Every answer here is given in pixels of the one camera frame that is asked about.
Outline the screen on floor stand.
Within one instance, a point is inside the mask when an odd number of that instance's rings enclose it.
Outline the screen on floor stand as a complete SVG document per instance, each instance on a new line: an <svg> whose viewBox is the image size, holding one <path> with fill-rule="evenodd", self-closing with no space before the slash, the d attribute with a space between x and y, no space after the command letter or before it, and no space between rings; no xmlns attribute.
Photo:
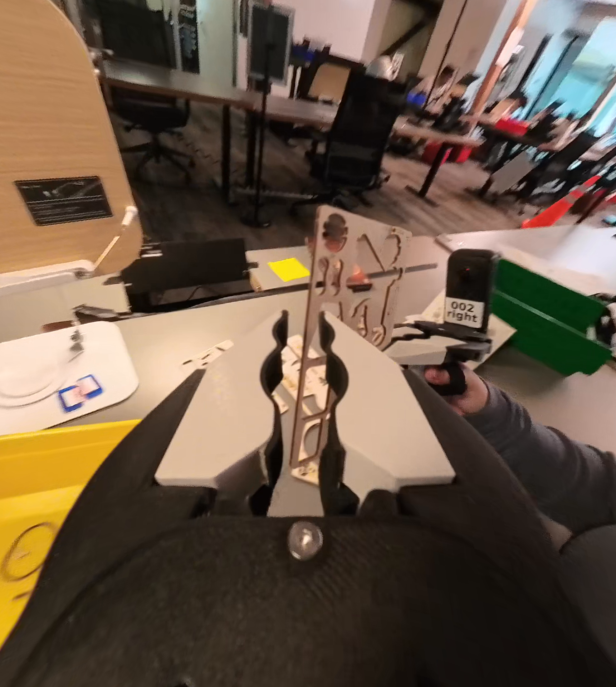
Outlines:
<svg viewBox="0 0 616 687"><path fill-rule="evenodd" d="M293 27L293 9L272 1L249 3L246 65L256 90L250 93L247 112L244 190L250 192L250 207L242 222L251 228L269 226L261 214L268 103L272 85L287 82Z"/></svg>

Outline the wooden panel with black label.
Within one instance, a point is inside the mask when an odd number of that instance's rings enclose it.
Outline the wooden panel with black label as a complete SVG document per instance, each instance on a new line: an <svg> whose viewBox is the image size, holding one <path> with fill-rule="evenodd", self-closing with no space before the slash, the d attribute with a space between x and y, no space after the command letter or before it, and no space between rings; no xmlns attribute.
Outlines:
<svg viewBox="0 0 616 687"><path fill-rule="evenodd" d="M51 1L0 1L0 273L139 256L141 223L85 43Z"/></svg>

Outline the orange traffic cone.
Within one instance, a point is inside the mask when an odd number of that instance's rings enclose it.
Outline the orange traffic cone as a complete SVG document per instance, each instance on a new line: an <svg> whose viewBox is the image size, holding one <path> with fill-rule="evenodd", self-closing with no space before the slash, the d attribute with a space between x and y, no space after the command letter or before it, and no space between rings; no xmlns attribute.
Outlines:
<svg viewBox="0 0 616 687"><path fill-rule="evenodd" d="M595 190L601 178L601 175L591 176L582 184L573 187L564 197L555 201L545 210L523 221L519 228L541 229L552 227L558 220L569 214L575 205L581 210L579 219L585 219L586 215L595 209L596 203L602 199L603 192Z"/></svg>

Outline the black mesh office chair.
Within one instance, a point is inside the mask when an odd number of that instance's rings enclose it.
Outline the black mesh office chair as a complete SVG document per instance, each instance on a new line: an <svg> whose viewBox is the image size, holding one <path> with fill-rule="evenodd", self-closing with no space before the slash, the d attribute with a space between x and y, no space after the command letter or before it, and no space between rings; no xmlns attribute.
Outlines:
<svg viewBox="0 0 616 687"><path fill-rule="evenodd" d="M321 189L295 206L328 203L345 208L344 198L359 199L382 185L382 161L395 123L406 104L406 85L351 72L336 116L318 151L309 152L310 176Z"/></svg>

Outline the black box with white label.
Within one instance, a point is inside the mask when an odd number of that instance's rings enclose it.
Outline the black box with white label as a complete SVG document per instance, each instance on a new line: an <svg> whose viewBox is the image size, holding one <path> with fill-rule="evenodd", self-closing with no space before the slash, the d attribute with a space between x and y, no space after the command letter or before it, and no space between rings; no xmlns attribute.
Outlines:
<svg viewBox="0 0 616 687"><path fill-rule="evenodd" d="M243 238L178 240L147 245L121 279L131 312L152 314L205 301L198 288L246 281L248 270Z"/></svg>

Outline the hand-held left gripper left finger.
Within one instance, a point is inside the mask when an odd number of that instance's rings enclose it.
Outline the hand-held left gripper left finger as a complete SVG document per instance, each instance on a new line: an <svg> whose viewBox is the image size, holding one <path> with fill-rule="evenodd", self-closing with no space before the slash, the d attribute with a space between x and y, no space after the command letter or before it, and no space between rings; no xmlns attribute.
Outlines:
<svg viewBox="0 0 616 687"><path fill-rule="evenodd" d="M276 311L202 370L155 473L161 486L272 487L282 464L280 411L287 311Z"/></svg>

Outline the laser-cut wooden parts sheet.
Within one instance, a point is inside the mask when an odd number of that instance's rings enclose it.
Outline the laser-cut wooden parts sheet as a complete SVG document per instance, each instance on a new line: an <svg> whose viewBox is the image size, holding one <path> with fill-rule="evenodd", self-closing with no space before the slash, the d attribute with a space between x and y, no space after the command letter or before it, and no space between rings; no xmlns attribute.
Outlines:
<svg viewBox="0 0 616 687"><path fill-rule="evenodd" d="M290 336L287 345L281 352L281 365L283 378L281 384L284 390L294 400L299 391L301 360L303 355L303 337L299 334ZM316 414L327 406L328 383L325 364L317 364L321 356L312 348L309 348L309 366L303 384L302 399L303 411L307 415Z"/></svg>
<svg viewBox="0 0 616 687"><path fill-rule="evenodd" d="M231 340L221 341L214 346L196 354L195 356L183 360L180 363L180 367L183 371L187 372L191 370L203 370L233 346L234 343Z"/></svg>
<svg viewBox="0 0 616 687"><path fill-rule="evenodd" d="M309 247L310 273L303 325L303 355L289 448L290 475L318 484L319 456L327 441L334 393L328 384L327 406L313 415L303 411L302 391L309 348L326 363L319 345L319 318L331 313L362 339L382 350L392 339L403 277L367 279L364 273L407 266L411 232L366 219L331 205L316 209L315 233Z"/></svg>

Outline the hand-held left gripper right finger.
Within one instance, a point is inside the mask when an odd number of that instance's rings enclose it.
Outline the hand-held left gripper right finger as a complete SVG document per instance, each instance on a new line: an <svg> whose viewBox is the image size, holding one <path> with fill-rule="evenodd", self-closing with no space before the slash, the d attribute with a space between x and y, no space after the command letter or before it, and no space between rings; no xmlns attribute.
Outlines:
<svg viewBox="0 0 616 687"><path fill-rule="evenodd" d="M320 345L333 402L318 468L325 511L357 511L375 491L446 485L456 473L404 370L321 312Z"/></svg>

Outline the metal ruler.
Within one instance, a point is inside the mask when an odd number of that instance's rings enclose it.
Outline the metal ruler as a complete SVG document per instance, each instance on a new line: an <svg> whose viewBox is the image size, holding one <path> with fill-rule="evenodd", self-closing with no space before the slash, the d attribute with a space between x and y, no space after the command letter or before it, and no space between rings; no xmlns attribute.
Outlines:
<svg viewBox="0 0 616 687"><path fill-rule="evenodd" d="M393 277L396 279L402 278L407 273L415 273L419 271L434 270L438 267L437 262L428 262L424 264L417 264L412 266L407 266L404 268L390 268L383 271L373 271L370 273L364 273L367 279L378 279L378 278L389 278Z"/></svg>

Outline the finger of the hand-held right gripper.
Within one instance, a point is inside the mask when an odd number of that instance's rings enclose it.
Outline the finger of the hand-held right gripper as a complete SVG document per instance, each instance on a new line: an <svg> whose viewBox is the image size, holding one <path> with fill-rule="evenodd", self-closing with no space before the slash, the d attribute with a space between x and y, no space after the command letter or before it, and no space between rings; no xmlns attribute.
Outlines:
<svg viewBox="0 0 616 687"><path fill-rule="evenodd" d="M447 346L435 341L394 341L384 354L402 367L441 365Z"/></svg>

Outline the green plastic bin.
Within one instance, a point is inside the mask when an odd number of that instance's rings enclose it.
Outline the green plastic bin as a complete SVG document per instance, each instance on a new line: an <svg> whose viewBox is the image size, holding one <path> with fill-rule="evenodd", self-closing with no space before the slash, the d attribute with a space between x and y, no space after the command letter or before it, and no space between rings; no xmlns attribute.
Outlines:
<svg viewBox="0 0 616 687"><path fill-rule="evenodd" d="M613 357L590 337L604 303L504 258L498 263L492 313L515 329L512 345L562 376L591 375Z"/></svg>

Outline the white stand frame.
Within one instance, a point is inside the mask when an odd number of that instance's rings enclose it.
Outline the white stand frame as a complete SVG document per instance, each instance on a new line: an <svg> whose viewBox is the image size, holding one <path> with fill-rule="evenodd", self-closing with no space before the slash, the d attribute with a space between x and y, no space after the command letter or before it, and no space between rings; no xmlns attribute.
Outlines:
<svg viewBox="0 0 616 687"><path fill-rule="evenodd" d="M58 263L0 273L0 297L26 293L43 288L62 286L77 280L92 278L96 266L88 260Z"/></svg>

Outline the person's right forearm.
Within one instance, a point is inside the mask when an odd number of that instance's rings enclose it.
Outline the person's right forearm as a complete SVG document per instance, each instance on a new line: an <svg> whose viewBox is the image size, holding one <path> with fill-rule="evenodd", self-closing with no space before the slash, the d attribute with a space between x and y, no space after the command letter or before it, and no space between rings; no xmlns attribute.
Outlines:
<svg viewBox="0 0 616 687"><path fill-rule="evenodd" d="M537 508L574 535L616 526L616 456L534 421L501 389L470 373L482 407L465 419L512 470Z"/></svg>

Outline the long dark office table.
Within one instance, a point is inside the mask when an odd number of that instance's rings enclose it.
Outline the long dark office table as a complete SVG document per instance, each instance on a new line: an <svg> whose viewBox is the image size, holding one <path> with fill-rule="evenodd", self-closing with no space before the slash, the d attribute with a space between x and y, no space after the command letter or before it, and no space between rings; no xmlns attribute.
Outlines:
<svg viewBox="0 0 616 687"><path fill-rule="evenodd" d="M216 180L225 201L240 194L240 187L231 183L231 108L252 115L261 113L261 94L236 87L222 87L203 79L200 75L181 72L145 63L117 58L102 61L97 68L99 79L110 87L139 91L150 95L203 102L221 107L221 176ZM310 126L319 131L330 128L336 118L336 106L269 96L266 114L272 121Z"/></svg>

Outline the person's right hand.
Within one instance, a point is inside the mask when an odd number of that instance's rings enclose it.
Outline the person's right hand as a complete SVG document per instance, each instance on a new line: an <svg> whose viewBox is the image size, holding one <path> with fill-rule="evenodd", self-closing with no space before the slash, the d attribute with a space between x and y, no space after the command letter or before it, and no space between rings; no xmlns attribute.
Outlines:
<svg viewBox="0 0 616 687"><path fill-rule="evenodd" d="M489 400L489 390L485 382L465 364L458 364L457 369L463 372L465 390L455 396L441 396L459 416L471 416L482 411ZM429 386L446 386L451 383L450 373L441 365L424 366L424 379Z"/></svg>

